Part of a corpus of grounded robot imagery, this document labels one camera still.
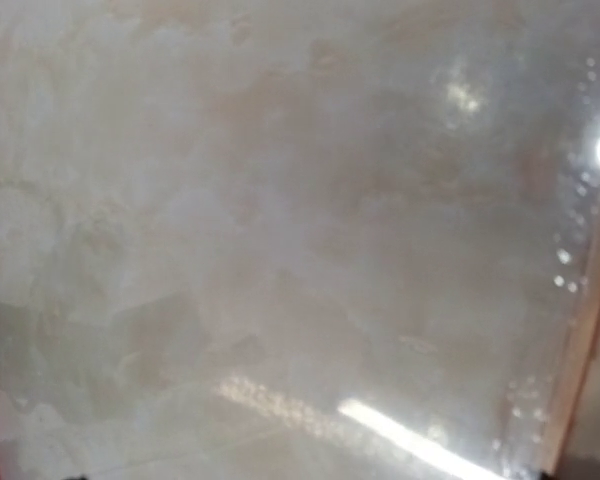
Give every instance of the glass pane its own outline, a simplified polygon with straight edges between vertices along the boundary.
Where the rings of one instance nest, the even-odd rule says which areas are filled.
[[[5,479],[536,478],[600,225],[600,0],[0,0]]]

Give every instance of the marble surface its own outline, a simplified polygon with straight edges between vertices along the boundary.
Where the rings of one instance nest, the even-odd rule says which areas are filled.
[[[0,0],[3,477],[532,478],[599,139],[600,0]]]

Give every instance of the wooden edge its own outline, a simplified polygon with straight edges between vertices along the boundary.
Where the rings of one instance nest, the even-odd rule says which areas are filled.
[[[594,237],[591,251],[586,268],[588,288],[576,307],[576,322],[566,341],[543,434],[539,464],[541,470],[551,475],[556,474],[566,447],[600,331],[600,231]]]

